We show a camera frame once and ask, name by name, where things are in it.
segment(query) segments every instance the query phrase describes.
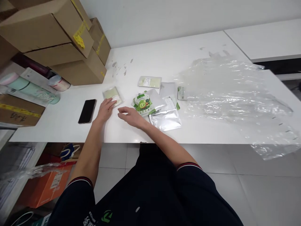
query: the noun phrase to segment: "yellow tape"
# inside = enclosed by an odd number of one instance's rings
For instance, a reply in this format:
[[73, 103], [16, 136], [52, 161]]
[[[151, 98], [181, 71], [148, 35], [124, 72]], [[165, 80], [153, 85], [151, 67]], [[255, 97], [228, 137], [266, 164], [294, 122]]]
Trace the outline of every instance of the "yellow tape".
[[103, 40], [105, 38], [105, 35], [103, 34], [101, 39], [100, 39], [100, 42], [99, 42], [99, 45], [97, 47], [97, 50], [96, 50], [96, 54], [99, 55], [99, 50], [100, 50], [100, 47], [101, 47], [101, 44], [103, 43]]
[[6, 110], [10, 110], [10, 111], [14, 111], [14, 112], [18, 112], [18, 113], [22, 113], [22, 114], [25, 114], [25, 115], [30, 115], [30, 116], [38, 117], [38, 118], [41, 117], [41, 115], [39, 115], [39, 114], [32, 113], [32, 112], [27, 111], [25, 109], [13, 107], [13, 106], [10, 106], [10, 105], [0, 104], [0, 108], [6, 109]]
[[75, 32], [75, 34], [73, 35], [73, 38], [75, 39], [75, 41], [84, 49], [85, 48], [85, 44], [84, 44], [84, 40], [82, 39], [81, 35], [85, 30], [85, 25], [84, 22], [82, 22], [81, 26], [79, 27], [79, 29]]
[[81, 12], [80, 12], [79, 8], [77, 7], [77, 5], [75, 4], [74, 0], [71, 0], [71, 2], [73, 3], [74, 7], [76, 8], [76, 10], [78, 11], [78, 13], [79, 13], [79, 14], [80, 14], [80, 16], [82, 17], [82, 19], [83, 19], [83, 22], [84, 22], [84, 24], [85, 24], [86, 28], [87, 28], [88, 30], [90, 30], [90, 27], [89, 27], [89, 25], [88, 25], [88, 24], [87, 24], [87, 22], [85, 21], [84, 17], [82, 16], [82, 14], [81, 14]]

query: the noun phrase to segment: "hand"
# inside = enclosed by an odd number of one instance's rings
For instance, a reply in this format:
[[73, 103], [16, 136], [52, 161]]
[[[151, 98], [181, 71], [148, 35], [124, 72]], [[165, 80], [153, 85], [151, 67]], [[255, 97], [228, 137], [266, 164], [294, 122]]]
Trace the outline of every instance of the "hand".
[[118, 111], [119, 118], [138, 129], [143, 129], [145, 125], [149, 124], [134, 108], [122, 107], [118, 108]]
[[99, 107], [97, 117], [94, 121], [96, 121], [97, 123], [105, 123], [109, 119], [112, 114], [114, 104], [116, 104], [117, 102], [117, 100], [114, 100], [112, 102], [111, 100], [112, 98], [104, 99]]

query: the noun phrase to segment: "green logo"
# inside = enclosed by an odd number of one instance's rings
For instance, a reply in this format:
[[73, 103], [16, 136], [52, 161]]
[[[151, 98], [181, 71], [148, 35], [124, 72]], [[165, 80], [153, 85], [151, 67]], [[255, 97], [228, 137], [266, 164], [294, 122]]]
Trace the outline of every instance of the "green logo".
[[109, 223], [109, 222], [110, 222], [109, 219], [111, 219], [113, 213], [112, 213], [110, 210], [106, 210], [103, 214], [104, 214], [104, 216], [101, 218], [101, 221], [106, 222], [106, 223]]

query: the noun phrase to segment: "black smartphone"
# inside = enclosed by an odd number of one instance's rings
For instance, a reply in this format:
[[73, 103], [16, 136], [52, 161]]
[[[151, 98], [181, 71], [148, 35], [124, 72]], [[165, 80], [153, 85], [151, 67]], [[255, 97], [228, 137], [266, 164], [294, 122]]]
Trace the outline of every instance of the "black smartphone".
[[79, 117], [78, 124], [90, 123], [92, 121], [96, 100], [86, 100], [82, 108], [81, 116]]

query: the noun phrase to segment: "white canister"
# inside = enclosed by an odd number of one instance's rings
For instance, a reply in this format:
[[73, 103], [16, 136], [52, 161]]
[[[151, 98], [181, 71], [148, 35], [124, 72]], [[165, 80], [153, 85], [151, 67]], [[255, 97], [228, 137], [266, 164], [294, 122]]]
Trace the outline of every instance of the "white canister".
[[61, 92], [69, 89], [69, 87], [71, 86], [69, 82], [67, 82], [59, 75], [51, 77], [48, 81], [48, 85]]

